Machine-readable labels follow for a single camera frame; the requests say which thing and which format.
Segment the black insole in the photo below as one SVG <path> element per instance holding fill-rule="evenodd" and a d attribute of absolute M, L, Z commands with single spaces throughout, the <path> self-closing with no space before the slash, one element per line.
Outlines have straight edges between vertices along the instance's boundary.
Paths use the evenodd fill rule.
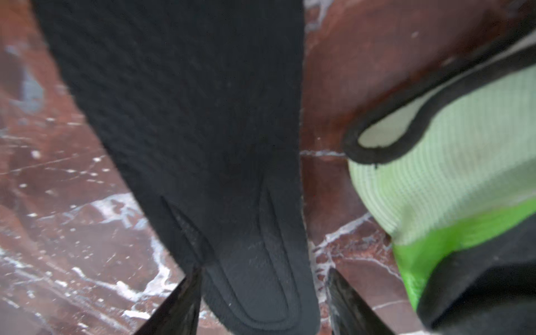
<path fill-rule="evenodd" d="M 34 1 L 62 79 L 234 334 L 316 334 L 301 1 Z"/>

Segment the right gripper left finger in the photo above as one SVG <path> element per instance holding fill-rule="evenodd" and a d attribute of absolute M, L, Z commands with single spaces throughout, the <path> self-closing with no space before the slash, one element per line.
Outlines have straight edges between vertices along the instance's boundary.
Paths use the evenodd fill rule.
<path fill-rule="evenodd" d="M 202 271 L 194 269 L 134 335 L 196 335 L 201 286 Z"/>

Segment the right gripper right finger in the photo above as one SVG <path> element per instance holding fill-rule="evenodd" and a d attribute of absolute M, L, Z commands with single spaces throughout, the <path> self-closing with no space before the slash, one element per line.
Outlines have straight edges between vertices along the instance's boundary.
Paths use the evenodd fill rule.
<path fill-rule="evenodd" d="M 325 287 L 334 335 L 395 335 L 335 268 Z"/>

